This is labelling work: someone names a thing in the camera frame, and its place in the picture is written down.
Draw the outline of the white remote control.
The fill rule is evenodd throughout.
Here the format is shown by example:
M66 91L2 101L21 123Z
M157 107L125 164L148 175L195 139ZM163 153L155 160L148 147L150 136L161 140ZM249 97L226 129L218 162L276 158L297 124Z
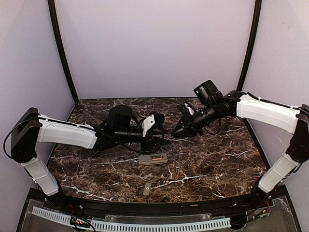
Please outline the white remote control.
M168 157L166 153L141 155L138 158L139 165L156 165L156 164L165 164L167 162Z

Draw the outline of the grey battery cover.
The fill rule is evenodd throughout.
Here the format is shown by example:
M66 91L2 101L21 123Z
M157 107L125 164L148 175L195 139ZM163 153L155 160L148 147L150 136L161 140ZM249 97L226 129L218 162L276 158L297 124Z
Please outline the grey battery cover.
M146 183L143 190L143 195L148 196L151 190L151 183Z

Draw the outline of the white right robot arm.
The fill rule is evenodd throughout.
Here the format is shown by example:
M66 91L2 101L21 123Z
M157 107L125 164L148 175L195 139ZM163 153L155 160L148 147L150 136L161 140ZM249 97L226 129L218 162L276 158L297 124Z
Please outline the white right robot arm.
M232 90L223 95L208 80L194 89L204 108L196 111L189 104L179 105L183 116L171 132L175 138L203 134L203 128L223 117L239 117L263 122L292 134L288 148L277 162L260 178L253 192L271 192L296 167L309 159L309 107L289 106L264 100L253 94Z

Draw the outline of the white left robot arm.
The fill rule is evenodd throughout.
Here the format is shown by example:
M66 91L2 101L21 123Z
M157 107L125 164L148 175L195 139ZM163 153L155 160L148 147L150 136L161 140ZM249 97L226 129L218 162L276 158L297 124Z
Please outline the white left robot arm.
M61 121L39 114L29 108L6 136L11 139L11 151L5 155L21 164L43 193L50 197L61 192L61 185L41 161L35 148L37 143L55 143L104 151L118 145L129 148L139 143L140 154L152 154L164 141L163 119L156 112L138 121L131 108L119 105L110 117L98 126Z

